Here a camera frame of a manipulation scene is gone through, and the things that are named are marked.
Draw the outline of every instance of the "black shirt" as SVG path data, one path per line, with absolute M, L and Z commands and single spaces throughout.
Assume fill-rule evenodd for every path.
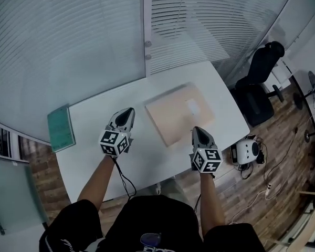
M 162 195 L 140 196 L 125 204 L 103 238 L 96 207 L 83 200 L 60 212 L 42 235 L 39 251 L 265 251 L 250 224 L 215 227 L 204 241 L 198 230 L 198 220 L 190 206 Z M 156 248 L 140 242 L 146 233 L 160 234 L 161 242 Z

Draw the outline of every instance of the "black sleeve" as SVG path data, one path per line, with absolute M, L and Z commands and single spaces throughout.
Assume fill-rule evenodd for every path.
M 65 207 L 39 241 L 40 252 L 83 251 L 102 238 L 98 211 L 88 200 Z
M 204 237 L 204 251 L 265 252 L 265 249 L 251 224 L 241 223 L 209 230 Z

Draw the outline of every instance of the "white table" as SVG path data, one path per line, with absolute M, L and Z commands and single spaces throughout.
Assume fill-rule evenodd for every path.
M 166 148 L 144 102 L 179 85 L 192 82 L 202 92 L 215 120 L 204 127 L 223 150 L 249 133 L 249 128 L 233 97 L 208 61 L 166 70 L 109 90 L 69 108 L 76 145 L 56 153 L 62 178 L 71 202 L 103 158 L 98 137 L 117 111 L 135 108 L 130 151 L 118 158 L 123 174 L 136 189 L 153 185 L 191 167 L 191 140 Z M 230 166 L 221 167 L 222 171 Z M 114 168 L 104 200 L 125 194 L 117 168 Z

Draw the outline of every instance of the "person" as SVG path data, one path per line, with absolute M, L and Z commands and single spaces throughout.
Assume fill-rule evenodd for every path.
M 105 156 L 76 203 L 65 207 L 45 230 L 40 252 L 265 251 L 250 224 L 226 225 L 213 178 L 201 173 L 201 227 L 194 210 L 164 195 L 131 198 L 103 236 L 98 210 L 114 161 Z

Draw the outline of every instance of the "white label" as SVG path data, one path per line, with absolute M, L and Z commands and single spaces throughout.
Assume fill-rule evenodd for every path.
M 190 109 L 191 114 L 193 116 L 199 115 L 201 110 L 199 109 L 200 107 L 198 106 L 198 104 L 196 103 L 196 101 L 194 99 L 187 100 L 186 103 L 187 103 L 188 108 Z

